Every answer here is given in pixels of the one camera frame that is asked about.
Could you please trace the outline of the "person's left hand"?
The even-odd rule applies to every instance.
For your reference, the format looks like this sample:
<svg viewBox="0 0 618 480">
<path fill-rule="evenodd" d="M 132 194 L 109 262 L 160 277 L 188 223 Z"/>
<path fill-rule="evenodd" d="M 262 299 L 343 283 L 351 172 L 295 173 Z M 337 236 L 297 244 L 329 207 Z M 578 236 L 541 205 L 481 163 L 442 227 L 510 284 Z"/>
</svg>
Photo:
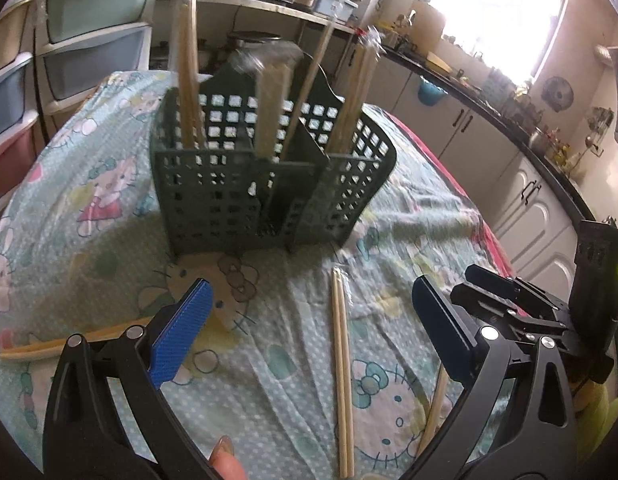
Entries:
<svg viewBox="0 0 618 480">
<path fill-rule="evenodd" d="M 228 436 L 222 436 L 209 456 L 209 463 L 223 480 L 246 480 L 247 474 L 234 456 L 234 448 Z"/>
</svg>

